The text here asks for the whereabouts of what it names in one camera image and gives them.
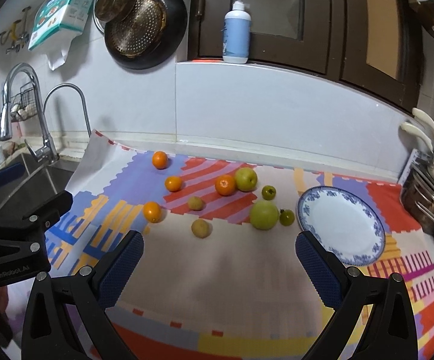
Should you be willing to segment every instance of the small green fruit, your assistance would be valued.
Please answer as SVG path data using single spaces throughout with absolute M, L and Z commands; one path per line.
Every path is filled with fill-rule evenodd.
M 277 190 L 275 187 L 272 187 L 271 185 L 266 185 L 262 188 L 262 197 L 265 200 L 273 200 L 275 198 L 275 195 L 277 194 Z
M 205 203 L 198 196 L 192 196 L 189 198 L 189 200 L 187 200 L 187 205 L 193 211 L 200 211 L 204 208 Z
M 283 226 L 290 226 L 295 221 L 295 214 L 292 210 L 280 210 L 279 220 Z
M 207 238 L 210 233 L 210 225 L 203 219 L 197 219 L 192 223 L 192 233 L 198 238 Z
M 259 200 L 250 209 L 250 224 L 258 230 L 270 230 L 278 221 L 279 212 L 275 204 Z

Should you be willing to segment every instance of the ceramic plate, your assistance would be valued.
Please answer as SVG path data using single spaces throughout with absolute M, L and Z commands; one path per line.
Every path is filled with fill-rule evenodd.
M 335 187 L 313 187 L 297 203 L 300 227 L 309 230 L 341 262 L 366 266 L 380 257 L 385 234 L 377 214 L 361 198 Z

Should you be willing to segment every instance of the hanging pan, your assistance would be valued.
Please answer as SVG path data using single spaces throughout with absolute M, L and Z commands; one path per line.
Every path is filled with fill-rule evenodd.
M 108 52 L 123 67 L 142 70 L 167 60 L 187 28 L 183 0 L 135 0 L 123 20 L 105 24 Z

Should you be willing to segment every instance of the cabinet door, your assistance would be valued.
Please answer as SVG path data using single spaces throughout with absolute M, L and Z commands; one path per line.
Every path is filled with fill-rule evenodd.
M 346 0 L 342 80 L 410 111 L 417 105 L 422 34 L 407 0 Z
M 330 0 L 244 2 L 252 17 L 249 59 L 326 72 Z M 203 16 L 192 23 L 198 5 L 199 0 L 192 0 L 189 56 L 221 57 L 224 16 L 232 0 L 205 0 Z

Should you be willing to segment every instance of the wire basket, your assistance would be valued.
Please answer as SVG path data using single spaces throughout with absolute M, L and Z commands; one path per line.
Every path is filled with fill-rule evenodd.
M 28 82 L 20 88 L 20 92 L 11 98 L 11 120 L 13 122 L 23 122 L 37 114 L 36 91 L 32 83 Z

